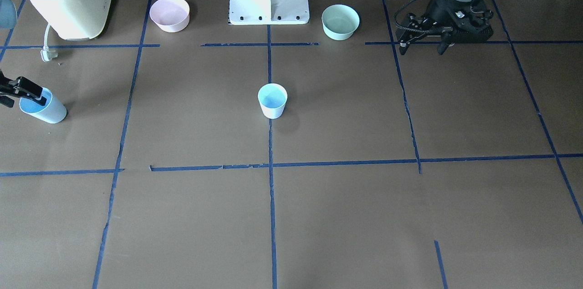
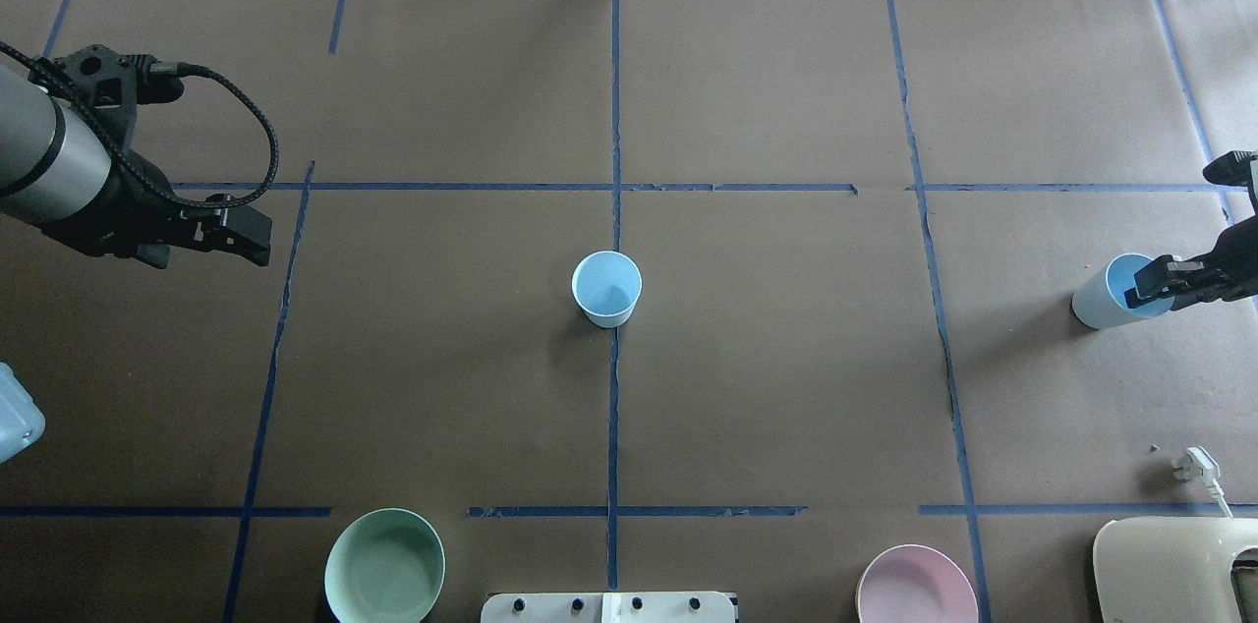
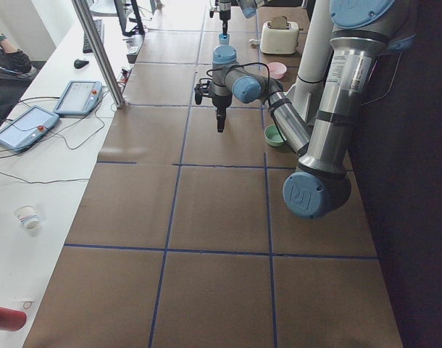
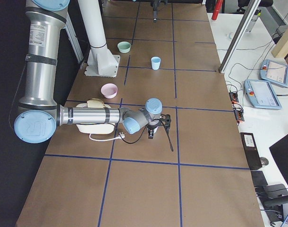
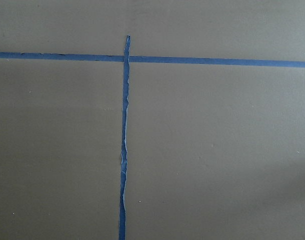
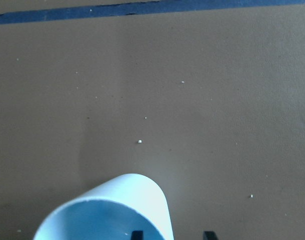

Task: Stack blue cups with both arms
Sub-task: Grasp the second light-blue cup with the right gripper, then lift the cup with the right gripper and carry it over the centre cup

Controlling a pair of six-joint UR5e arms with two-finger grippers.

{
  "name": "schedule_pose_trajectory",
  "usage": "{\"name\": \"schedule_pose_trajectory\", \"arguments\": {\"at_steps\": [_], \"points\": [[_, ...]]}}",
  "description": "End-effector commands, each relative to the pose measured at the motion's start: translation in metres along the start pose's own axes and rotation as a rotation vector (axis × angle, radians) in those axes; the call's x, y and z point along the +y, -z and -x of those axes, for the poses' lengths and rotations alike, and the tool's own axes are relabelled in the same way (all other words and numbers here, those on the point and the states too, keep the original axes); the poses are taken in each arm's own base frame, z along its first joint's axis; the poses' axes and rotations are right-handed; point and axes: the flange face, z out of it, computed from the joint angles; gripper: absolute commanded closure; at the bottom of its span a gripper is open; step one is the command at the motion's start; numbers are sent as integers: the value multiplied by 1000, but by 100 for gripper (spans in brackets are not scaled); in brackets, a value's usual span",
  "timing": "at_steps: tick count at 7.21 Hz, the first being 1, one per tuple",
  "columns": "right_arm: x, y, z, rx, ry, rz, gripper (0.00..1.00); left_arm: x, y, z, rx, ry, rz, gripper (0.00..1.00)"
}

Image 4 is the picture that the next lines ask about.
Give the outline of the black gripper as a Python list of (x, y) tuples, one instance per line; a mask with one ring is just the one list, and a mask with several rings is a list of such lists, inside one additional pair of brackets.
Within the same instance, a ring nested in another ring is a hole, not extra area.
[(159, 0), (152, 0), (151, 1), (151, 7), (153, 9), (153, 22), (157, 21), (157, 11), (158, 11), (159, 5), (160, 5)]
[(147, 126), (147, 130), (148, 130), (148, 139), (153, 139), (154, 138), (154, 134), (157, 131), (158, 126), (157, 125), (148, 125)]

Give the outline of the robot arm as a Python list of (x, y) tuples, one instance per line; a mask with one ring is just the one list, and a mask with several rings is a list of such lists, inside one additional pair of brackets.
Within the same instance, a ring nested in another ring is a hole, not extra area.
[(150, 132), (161, 123), (162, 103), (157, 98), (145, 107), (129, 108), (63, 107), (54, 101), (59, 36), (66, 26), (67, 0), (28, 0), (25, 13), (30, 19), (29, 47), (26, 55), (25, 95), (18, 102), (19, 115), (14, 121), (18, 138), (28, 143), (41, 143), (52, 137), (64, 124), (123, 124), (129, 134), (142, 128)]

